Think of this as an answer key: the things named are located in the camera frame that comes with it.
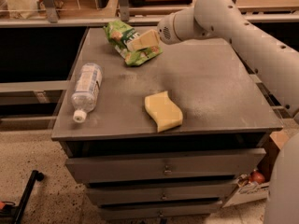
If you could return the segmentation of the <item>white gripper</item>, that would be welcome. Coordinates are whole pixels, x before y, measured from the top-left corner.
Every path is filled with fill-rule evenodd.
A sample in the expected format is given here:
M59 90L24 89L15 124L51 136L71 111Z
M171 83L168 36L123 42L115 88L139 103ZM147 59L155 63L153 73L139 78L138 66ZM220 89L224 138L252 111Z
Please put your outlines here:
M193 8L171 13L162 18L157 31L150 29L127 43L130 51L158 46L161 40L167 44L177 44L200 36L200 27L193 16Z

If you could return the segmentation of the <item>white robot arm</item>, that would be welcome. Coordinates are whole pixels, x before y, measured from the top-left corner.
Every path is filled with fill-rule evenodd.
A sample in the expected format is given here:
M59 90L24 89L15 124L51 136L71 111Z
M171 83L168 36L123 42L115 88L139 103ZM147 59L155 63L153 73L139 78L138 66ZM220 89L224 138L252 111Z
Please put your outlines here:
M228 42L243 62L256 69L278 102L298 118L299 52L247 21L233 0L196 0L193 7L161 19L155 32L135 38L128 48L214 36ZM276 158L263 224L299 224L299 133L283 145Z

